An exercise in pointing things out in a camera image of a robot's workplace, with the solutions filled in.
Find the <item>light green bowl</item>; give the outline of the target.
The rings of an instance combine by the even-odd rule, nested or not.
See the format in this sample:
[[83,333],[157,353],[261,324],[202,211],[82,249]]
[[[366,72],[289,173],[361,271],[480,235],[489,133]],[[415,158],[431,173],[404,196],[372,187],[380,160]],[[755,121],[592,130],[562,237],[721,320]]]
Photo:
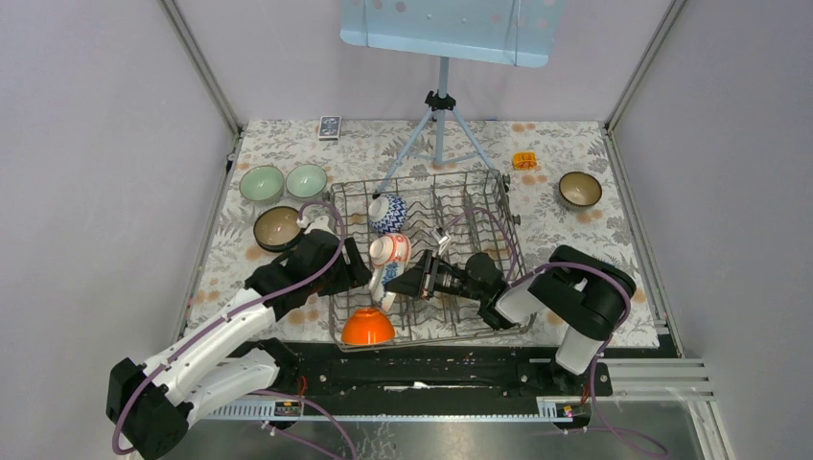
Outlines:
[[270,204],[278,201],[284,194],[285,176],[274,166],[255,167],[242,177],[239,191],[248,201]]

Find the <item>pale green checkered bowl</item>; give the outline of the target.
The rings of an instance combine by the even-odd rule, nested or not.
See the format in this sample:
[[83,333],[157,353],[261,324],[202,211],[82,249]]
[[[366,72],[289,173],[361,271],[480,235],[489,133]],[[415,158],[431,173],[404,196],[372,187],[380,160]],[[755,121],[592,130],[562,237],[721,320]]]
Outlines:
[[285,185],[288,194],[296,199],[318,199],[328,185],[328,174],[315,164],[303,164],[288,173]]

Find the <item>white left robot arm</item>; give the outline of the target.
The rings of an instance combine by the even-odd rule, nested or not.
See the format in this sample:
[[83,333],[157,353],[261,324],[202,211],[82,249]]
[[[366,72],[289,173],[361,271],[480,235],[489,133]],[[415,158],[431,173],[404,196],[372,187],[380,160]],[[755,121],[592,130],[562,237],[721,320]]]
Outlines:
[[300,384],[299,360],[279,340],[224,359],[251,336],[279,323],[307,300],[367,284],[371,272],[352,238],[314,225],[294,249],[256,268],[214,316],[163,352],[110,371],[105,414],[115,453],[158,459],[206,415],[239,397]]

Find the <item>blue white zigzag bowl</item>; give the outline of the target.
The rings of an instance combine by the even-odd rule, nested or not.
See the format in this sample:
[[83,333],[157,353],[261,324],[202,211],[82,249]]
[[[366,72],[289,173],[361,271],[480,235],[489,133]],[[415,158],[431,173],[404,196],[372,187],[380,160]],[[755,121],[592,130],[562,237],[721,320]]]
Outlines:
[[378,234],[400,233],[407,220],[407,203],[398,195],[378,195],[369,204],[367,216]]

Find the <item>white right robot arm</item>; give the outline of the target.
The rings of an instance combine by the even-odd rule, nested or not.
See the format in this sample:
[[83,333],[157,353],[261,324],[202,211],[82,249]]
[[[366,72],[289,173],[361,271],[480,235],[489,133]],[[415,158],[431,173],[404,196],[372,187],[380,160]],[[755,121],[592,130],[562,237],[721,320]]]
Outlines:
[[572,395],[588,381],[588,368],[629,315],[636,284],[623,271],[571,246],[560,245],[542,264],[510,283],[485,253],[462,267],[425,250],[384,290],[414,298],[441,292],[478,302],[478,315],[494,330],[507,330],[528,316],[551,311],[567,325],[549,370],[552,386]]

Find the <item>dark brown patterned bowl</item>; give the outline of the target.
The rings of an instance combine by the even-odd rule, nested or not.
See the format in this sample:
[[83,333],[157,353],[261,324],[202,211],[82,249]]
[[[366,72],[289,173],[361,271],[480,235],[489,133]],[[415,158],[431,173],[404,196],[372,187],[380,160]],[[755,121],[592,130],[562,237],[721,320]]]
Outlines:
[[558,196],[562,204],[573,210],[588,209],[603,197],[600,182],[586,172],[567,172],[557,184]]

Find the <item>white blue floral bowl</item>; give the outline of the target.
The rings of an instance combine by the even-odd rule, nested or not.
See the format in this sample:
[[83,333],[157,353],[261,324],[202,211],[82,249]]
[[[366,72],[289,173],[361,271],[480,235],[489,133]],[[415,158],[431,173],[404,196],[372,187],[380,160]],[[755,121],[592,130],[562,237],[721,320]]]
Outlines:
[[396,293],[385,288],[385,284],[396,278],[399,266],[395,263],[377,266],[373,270],[369,289],[373,303],[384,312],[389,312],[396,299]]

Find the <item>pink speckled bowl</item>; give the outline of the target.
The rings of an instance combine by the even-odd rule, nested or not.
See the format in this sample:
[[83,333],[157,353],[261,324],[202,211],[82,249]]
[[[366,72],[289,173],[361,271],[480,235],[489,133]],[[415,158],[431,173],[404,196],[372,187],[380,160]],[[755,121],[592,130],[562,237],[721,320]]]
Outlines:
[[280,253],[294,248],[304,229],[297,221],[299,211],[290,206],[276,206],[255,220],[252,233],[256,243],[268,252]]

